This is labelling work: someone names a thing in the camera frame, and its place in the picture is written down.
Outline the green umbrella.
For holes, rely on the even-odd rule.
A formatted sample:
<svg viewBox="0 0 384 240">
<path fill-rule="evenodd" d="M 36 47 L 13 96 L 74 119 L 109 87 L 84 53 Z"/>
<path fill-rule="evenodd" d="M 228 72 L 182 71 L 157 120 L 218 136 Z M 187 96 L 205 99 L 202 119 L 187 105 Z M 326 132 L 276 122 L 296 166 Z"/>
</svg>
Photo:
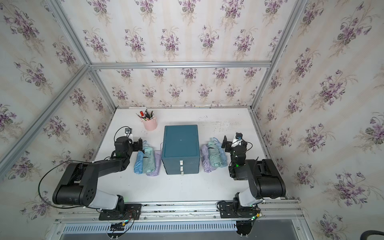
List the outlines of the green umbrella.
<svg viewBox="0 0 384 240">
<path fill-rule="evenodd" d="M 208 142 L 209 160 L 211 166 L 214 169 L 221 168 L 223 166 L 221 154 L 218 146 L 213 141 Z"/>
<path fill-rule="evenodd" d="M 148 144 L 143 146 L 143 173 L 152 173 L 156 169 L 155 152 L 154 149 Z"/>
</svg>

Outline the teal drawer cabinet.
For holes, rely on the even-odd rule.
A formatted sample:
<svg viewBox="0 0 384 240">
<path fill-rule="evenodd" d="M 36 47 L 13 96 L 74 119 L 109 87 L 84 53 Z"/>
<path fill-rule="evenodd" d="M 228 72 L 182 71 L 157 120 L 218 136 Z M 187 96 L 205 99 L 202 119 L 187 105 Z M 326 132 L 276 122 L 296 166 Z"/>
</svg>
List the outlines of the teal drawer cabinet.
<svg viewBox="0 0 384 240">
<path fill-rule="evenodd" d="M 165 126 L 162 162 L 167 175 L 198 174 L 200 160 L 197 125 Z"/>
</svg>

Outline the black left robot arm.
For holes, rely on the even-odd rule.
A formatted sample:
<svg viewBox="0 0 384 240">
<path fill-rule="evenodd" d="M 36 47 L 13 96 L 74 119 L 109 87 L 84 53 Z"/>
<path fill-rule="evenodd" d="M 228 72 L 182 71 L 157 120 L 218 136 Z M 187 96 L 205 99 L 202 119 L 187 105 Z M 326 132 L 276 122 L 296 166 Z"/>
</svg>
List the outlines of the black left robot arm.
<svg viewBox="0 0 384 240">
<path fill-rule="evenodd" d="M 115 140 L 115 150 L 108 160 L 70 163 L 53 193 L 52 204 L 42 196 L 41 183 L 38 184 L 38 195 L 43 203 L 57 209 L 86 207 L 123 214 L 126 211 L 124 198 L 98 190 L 98 180 L 100 177 L 125 171 L 132 153 L 142 151 L 141 138 L 134 142 L 129 137 L 119 137 Z"/>
</svg>

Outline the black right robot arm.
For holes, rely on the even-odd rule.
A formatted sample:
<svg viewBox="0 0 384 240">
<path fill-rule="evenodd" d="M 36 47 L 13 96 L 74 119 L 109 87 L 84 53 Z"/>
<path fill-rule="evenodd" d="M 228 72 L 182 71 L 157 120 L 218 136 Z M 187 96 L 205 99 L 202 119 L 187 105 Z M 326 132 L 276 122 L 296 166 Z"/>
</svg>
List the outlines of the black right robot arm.
<svg viewBox="0 0 384 240">
<path fill-rule="evenodd" d="M 230 154 L 229 174 L 235 181 L 247 181 L 249 187 L 236 193 L 233 202 L 235 208 L 251 208 L 265 198 L 277 199 L 286 196 L 285 183 L 271 159 L 247 159 L 247 146 L 251 144 L 236 133 L 233 141 L 224 137 L 222 149 Z"/>
</svg>

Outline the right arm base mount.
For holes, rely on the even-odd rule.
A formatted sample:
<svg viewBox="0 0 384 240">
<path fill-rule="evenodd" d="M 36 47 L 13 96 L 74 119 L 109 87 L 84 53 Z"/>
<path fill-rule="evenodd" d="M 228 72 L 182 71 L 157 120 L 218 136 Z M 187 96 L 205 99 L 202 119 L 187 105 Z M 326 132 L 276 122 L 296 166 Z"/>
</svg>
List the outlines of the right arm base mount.
<svg viewBox="0 0 384 240">
<path fill-rule="evenodd" d="M 237 202 L 219 201 L 216 205 L 217 210 L 220 212 L 221 219 L 251 219 L 259 218 L 261 209 L 256 207 L 243 207 Z"/>
</svg>

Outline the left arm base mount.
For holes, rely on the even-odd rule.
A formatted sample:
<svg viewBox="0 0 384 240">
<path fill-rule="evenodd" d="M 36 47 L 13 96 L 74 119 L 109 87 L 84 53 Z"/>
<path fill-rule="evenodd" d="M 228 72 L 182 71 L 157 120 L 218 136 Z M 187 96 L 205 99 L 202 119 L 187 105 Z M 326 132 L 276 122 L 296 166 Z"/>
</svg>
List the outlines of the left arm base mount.
<svg viewBox="0 0 384 240">
<path fill-rule="evenodd" d="M 125 204 L 122 211 L 120 210 L 101 210 L 99 221 L 123 221 L 138 220 L 142 210 L 142 204 Z"/>
</svg>

